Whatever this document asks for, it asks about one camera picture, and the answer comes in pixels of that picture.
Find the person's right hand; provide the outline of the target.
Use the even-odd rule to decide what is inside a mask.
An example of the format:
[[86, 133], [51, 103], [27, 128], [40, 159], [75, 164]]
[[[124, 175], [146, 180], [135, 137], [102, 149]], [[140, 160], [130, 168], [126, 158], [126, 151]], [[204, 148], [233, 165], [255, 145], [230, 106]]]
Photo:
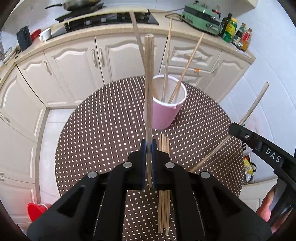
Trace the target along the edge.
[[[270, 206], [273, 202], [274, 193], [275, 193], [276, 185], [274, 185], [269, 192], [267, 193], [266, 197], [263, 199], [261, 206], [257, 209], [256, 213], [259, 217], [261, 217], [264, 221], [269, 221], [271, 217], [271, 210]], [[283, 214], [272, 226], [271, 232], [275, 233], [280, 226], [284, 223], [290, 213]]]

